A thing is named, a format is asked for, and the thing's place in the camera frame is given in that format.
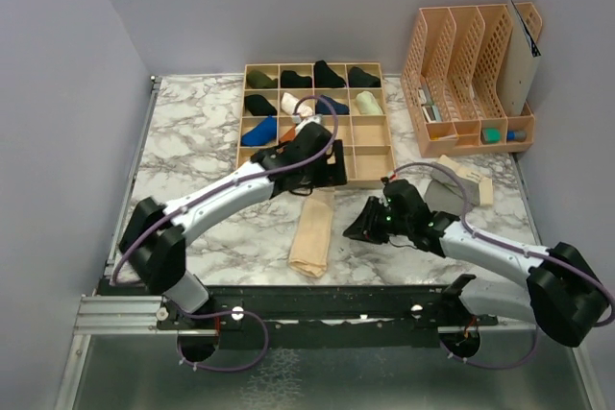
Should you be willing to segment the beige boxer underwear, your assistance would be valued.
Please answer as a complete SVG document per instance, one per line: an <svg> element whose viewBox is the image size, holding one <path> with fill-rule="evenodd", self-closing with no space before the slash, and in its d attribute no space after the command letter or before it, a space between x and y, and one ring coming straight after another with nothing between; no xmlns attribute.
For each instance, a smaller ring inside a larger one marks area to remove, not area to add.
<svg viewBox="0 0 615 410"><path fill-rule="evenodd" d="M288 265L306 277L320 278L328 268L334 190L319 189L304 201Z"/></svg>

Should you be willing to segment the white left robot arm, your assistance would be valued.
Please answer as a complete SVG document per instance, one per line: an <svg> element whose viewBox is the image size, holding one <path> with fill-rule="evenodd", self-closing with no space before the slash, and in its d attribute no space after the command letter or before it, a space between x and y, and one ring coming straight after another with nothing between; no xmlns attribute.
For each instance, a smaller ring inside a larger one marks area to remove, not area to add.
<svg viewBox="0 0 615 410"><path fill-rule="evenodd" d="M119 241L120 262L131 266L150 294L175 303L188 326L205 326L212 314L209 290L187 270L187 248L251 205L346 182L337 131L305 122L292 140L256 151L234 172L195 193L166 204L140 201Z"/></svg>

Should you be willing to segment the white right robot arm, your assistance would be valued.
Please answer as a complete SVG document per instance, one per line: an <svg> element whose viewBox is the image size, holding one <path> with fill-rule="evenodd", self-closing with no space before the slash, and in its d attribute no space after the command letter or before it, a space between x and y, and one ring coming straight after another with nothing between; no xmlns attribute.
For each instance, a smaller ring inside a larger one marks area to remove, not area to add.
<svg viewBox="0 0 615 410"><path fill-rule="evenodd" d="M471 228L462 218L432 211L406 180L387 181L381 196L368 198L344 236L386 244L407 238L414 248L469 262L501 277L477 280L445 297L443 317L462 325L477 315L534 323L557 343L575 348L613 302L581 253L563 242L552 248L521 244Z"/></svg>

